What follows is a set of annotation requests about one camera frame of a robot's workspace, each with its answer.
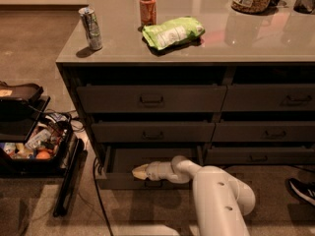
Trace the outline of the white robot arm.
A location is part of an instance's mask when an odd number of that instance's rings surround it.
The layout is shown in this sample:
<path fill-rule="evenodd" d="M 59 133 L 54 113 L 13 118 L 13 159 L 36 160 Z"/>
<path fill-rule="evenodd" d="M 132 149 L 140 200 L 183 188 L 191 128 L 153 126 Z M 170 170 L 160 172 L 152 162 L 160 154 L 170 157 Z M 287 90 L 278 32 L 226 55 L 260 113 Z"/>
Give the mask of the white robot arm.
<path fill-rule="evenodd" d="M 193 197 L 200 236 L 250 236 L 243 216 L 256 204 L 253 190 L 216 166 L 200 166 L 182 155 L 132 170 L 134 177 L 175 184 L 193 181 Z"/>

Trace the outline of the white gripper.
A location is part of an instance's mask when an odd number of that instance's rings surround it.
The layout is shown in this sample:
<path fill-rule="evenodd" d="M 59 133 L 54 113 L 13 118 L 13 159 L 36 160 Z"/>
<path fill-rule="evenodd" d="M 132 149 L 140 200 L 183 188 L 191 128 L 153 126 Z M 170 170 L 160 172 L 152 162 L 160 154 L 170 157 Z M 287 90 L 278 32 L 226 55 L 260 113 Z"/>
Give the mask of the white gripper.
<path fill-rule="evenodd" d="M 155 161 L 148 164 L 140 165 L 132 170 L 135 178 L 146 180 L 149 178 L 152 181 L 168 180 L 169 182 L 176 182 L 178 176 L 172 169 L 170 162 Z"/>

